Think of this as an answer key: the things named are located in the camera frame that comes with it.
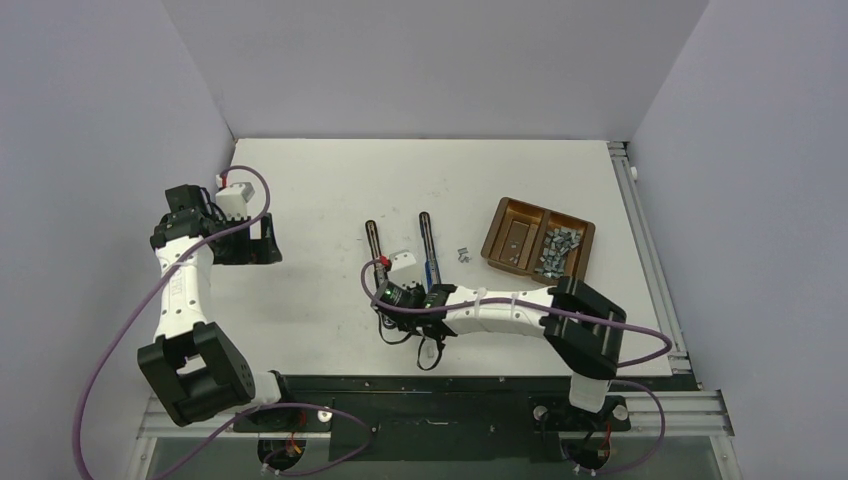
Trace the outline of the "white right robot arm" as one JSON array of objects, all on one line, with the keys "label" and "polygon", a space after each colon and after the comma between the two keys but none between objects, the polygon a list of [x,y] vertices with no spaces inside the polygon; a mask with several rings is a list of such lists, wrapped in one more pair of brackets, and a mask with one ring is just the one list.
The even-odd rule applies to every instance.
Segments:
[{"label": "white right robot arm", "polygon": [[388,281],[375,295],[375,310],[439,347],[448,337],[472,333],[547,341],[572,372],[567,419],[589,428],[604,416],[623,340],[623,331],[612,325],[624,325],[627,314],[585,282],[564,277],[555,286],[512,292],[435,284],[424,292]]}]

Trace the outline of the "brown wooden tray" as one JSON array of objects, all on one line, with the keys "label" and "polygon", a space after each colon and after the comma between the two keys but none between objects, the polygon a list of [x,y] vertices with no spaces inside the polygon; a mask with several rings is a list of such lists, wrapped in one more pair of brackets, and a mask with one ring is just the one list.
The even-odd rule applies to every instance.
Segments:
[{"label": "brown wooden tray", "polygon": [[[577,255],[569,261],[567,273],[559,279],[545,278],[534,272],[545,233],[553,227],[574,228],[583,234]],[[583,280],[595,231],[592,222],[504,197],[495,211],[481,256],[491,267],[543,285],[555,285],[564,277]]]}]

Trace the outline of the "grey staple strip cluster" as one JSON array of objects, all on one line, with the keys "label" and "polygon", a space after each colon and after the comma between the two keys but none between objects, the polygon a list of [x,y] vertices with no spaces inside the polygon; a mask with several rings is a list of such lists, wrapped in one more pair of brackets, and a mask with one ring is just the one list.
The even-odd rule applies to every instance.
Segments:
[{"label": "grey staple strip cluster", "polygon": [[471,261],[471,256],[469,249],[467,247],[462,247],[457,250],[458,253],[458,261],[460,263],[469,263]]}]

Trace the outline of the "black stapler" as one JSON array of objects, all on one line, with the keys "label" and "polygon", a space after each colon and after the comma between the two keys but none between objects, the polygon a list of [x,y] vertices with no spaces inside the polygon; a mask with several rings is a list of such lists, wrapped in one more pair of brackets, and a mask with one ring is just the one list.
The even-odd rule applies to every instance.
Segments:
[{"label": "black stapler", "polygon": [[365,231],[371,257],[373,259],[380,259],[383,254],[376,221],[367,220],[365,222]]}]

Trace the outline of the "blue stapler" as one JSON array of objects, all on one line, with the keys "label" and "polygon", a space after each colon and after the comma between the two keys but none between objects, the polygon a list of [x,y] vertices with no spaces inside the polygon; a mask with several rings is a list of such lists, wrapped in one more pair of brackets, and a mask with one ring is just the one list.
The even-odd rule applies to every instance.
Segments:
[{"label": "blue stapler", "polygon": [[434,285],[441,283],[441,274],[432,233],[432,222],[430,214],[426,211],[419,213],[419,227],[425,251],[425,270],[427,289],[431,290]]}]

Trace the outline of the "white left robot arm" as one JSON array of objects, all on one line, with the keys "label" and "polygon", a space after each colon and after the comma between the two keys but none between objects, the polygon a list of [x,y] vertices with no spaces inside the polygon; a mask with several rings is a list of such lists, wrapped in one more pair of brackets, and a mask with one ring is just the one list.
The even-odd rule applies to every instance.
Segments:
[{"label": "white left robot arm", "polygon": [[297,419],[298,403],[283,393],[280,375],[255,372],[212,316],[213,266],[282,259],[270,214],[259,219],[259,237],[251,236],[247,205],[254,194],[249,182],[223,185],[215,194],[198,185],[171,188],[169,211],[150,237],[164,285],[154,339],[138,349],[137,362],[178,426],[240,406],[259,406],[259,417],[274,430]]}]

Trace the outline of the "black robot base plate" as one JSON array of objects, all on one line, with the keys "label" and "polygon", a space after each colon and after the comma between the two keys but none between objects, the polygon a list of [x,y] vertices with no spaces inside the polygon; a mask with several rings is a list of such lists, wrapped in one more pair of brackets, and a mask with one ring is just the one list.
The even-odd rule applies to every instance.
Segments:
[{"label": "black robot base plate", "polygon": [[288,376],[283,399],[292,409],[253,414],[238,433],[327,433],[337,459],[366,439],[364,461],[488,461],[526,458],[559,462],[596,454],[608,432],[635,428],[633,417],[596,419],[568,403],[560,377]]}]

